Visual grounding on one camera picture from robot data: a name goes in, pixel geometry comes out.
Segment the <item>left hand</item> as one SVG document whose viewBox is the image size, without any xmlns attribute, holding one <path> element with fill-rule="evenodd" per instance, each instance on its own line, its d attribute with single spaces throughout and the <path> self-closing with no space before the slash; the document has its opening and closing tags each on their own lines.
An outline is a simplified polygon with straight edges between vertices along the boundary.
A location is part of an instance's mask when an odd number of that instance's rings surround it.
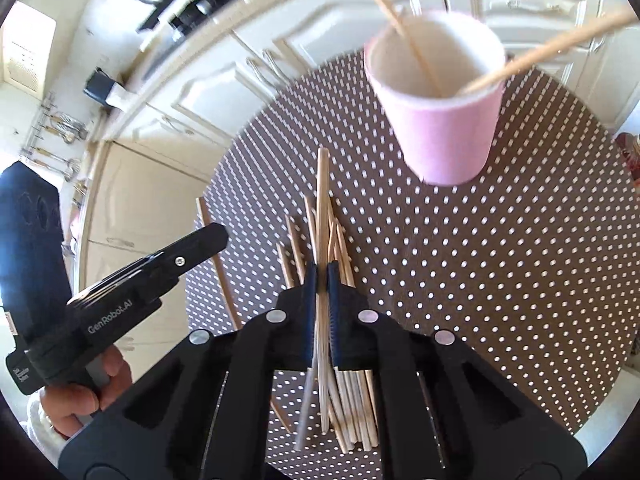
<svg viewBox="0 0 640 480">
<path fill-rule="evenodd" d="M 98 396 L 91 389 L 76 384 L 47 386 L 40 394 L 43 411 L 61 436 L 73 437 L 82 429 L 79 416 L 106 410 L 132 385 L 131 368 L 115 346 L 108 347 L 101 360 L 108 383 Z"/>
</svg>

